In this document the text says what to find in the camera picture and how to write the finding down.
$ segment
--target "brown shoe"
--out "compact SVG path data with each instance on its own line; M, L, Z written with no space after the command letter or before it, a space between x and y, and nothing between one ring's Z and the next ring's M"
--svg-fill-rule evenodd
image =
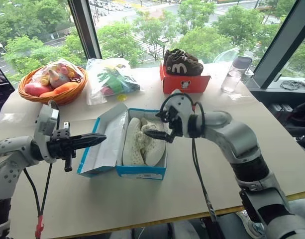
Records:
M203 71L203 65L185 54L170 54L166 62L166 71L172 75L199 76Z
M193 60L193 61L197 61L197 62L199 61L199 60L197 59L197 57L195 57L195 56L189 54L188 52L185 52L184 50L181 50L181 49L179 49L179 48L176 48L176 49L174 49L174 50L172 50L172 51L170 51L170 50L167 50L167 51L166 51L166 53L164 54L164 58L163 58L163 65L164 65L164 66L166 65L166 62L167 62L167 60L168 60L168 57L169 57L169 55L171 55L171 54L182 54L182 55L185 55L186 57L190 58L190 59Z

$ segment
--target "table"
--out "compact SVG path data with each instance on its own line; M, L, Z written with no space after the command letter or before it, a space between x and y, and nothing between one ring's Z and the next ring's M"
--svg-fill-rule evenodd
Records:
M276 174L289 199L305 197L305 153L287 131L240 83L235 94L219 89L226 72L220 65L208 64L212 79L203 94L193 94L205 111L225 110L248 124L257 134L263 156ZM133 69L144 91L128 95L128 107L158 109L166 96L162 93L158 68ZM61 121L71 122L72 135L90 132L95 118L118 101L86 106L85 91L73 103L60 107ZM32 135L34 121L41 105L26 101L13 93L0 116L0 139ZM17 119L12 124L5 117ZM197 139L197 150L204 184L218 214L241 210L239 188L234 174L219 148L205 139ZM64 172L64 163L53 165L47 195L43 238L69 238L94 235L113 230L143 227L158 223L208 216L201 186L192 163L191 140L176 138L169 145L168 166L163 181L136 180L118 177L115 170L91 179L77 175L83 151L73 159L73 172ZM41 162L28 168L42 195L48 164ZM37 223L33 192L21 174L11 201L10 236L32 237Z

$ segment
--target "red shoe box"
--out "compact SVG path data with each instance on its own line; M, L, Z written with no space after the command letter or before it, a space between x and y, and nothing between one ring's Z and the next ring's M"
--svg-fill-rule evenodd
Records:
M185 93L202 93L205 91L211 76L177 76L166 72L161 61L160 77L163 82L163 92L171 94L175 89Z

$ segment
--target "window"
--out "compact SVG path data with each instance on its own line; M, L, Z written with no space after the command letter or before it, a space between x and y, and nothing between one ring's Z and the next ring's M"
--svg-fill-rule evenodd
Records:
M253 87L268 88L282 72L298 78L305 74L304 64L298 65L305 61L305 52L301 54L301 49L305 51L305 0L296 0L254 70Z
M305 39L281 70L283 77L305 78Z
M14 85L59 58L86 64L67 2L0 0L0 68Z
M124 57L132 67L157 66L168 48L182 48L204 63L227 51L252 57L257 65L294 3L89 0L102 57Z

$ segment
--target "clear plastic bag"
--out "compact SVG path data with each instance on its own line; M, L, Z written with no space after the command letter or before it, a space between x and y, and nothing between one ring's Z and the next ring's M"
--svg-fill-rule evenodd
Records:
M107 102L105 96L140 90L130 72L129 62L123 58L89 59L86 71L89 77L87 104Z
M49 84L49 71L55 71L58 74L67 76L70 81L80 82L83 78L82 72L73 63L61 58L56 62L52 62L39 69L32 76L32 83L41 83L44 86Z

